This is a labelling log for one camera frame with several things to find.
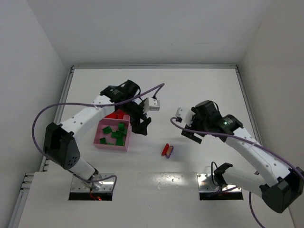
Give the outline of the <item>red lego brick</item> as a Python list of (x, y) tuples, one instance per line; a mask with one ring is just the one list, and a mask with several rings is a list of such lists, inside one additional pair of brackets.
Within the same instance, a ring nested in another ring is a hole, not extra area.
[(125, 113), (118, 113), (117, 119), (124, 119)]

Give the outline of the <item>green square lego brick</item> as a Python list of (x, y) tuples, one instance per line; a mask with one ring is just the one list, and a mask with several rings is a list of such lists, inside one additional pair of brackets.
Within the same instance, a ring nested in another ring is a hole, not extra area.
[(118, 130), (121, 131), (121, 132), (124, 132), (125, 131), (125, 124), (124, 123), (119, 123), (118, 124)]

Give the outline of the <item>green lego plate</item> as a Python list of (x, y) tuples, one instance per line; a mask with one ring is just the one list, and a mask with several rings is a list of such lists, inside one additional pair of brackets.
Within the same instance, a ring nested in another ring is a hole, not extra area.
[(126, 136), (126, 133), (125, 132), (121, 132), (121, 131), (115, 131), (115, 132), (112, 132), (111, 133), (111, 137), (112, 138), (123, 138)]

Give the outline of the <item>red purple lego stack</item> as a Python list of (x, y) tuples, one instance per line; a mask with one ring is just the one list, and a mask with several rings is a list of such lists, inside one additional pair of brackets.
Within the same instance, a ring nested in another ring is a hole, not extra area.
[(162, 152), (161, 152), (161, 156), (165, 156), (167, 159), (170, 158), (172, 152), (174, 150), (174, 146), (169, 145), (168, 143), (164, 146)]

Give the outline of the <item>green two-stud lego brick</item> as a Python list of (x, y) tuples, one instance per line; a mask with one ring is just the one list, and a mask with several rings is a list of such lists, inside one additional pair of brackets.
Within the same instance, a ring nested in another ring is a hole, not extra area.
[(106, 138), (99, 139), (100, 144), (107, 144)]

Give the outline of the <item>red flower lego piece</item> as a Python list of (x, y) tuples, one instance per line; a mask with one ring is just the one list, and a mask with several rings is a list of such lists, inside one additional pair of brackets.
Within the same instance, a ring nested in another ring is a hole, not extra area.
[(106, 116), (106, 118), (110, 118), (110, 119), (116, 119), (117, 117), (118, 117), (117, 113), (111, 113)]

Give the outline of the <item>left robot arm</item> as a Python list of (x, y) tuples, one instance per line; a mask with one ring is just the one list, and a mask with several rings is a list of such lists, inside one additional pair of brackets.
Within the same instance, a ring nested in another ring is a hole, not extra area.
[(144, 113), (143, 102), (134, 102), (138, 91), (140, 87), (131, 80), (119, 86), (110, 85), (77, 114), (59, 124), (50, 123), (43, 146), (46, 156), (80, 180), (91, 183), (98, 171), (80, 155), (78, 141), (116, 110), (129, 115), (133, 133), (147, 135), (151, 118)]

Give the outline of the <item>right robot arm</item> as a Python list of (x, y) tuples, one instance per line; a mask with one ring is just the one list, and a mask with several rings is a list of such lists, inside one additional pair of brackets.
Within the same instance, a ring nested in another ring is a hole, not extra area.
[(282, 213), (304, 190), (304, 172), (262, 149), (243, 124), (233, 115), (222, 116), (218, 106), (207, 100), (191, 109), (178, 108), (178, 122), (184, 122), (182, 135), (201, 143), (195, 134), (218, 137), (236, 150), (258, 172), (250, 174), (224, 163), (213, 171), (215, 183), (223, 188), (236, 185), (259, 196), (274, 212)]

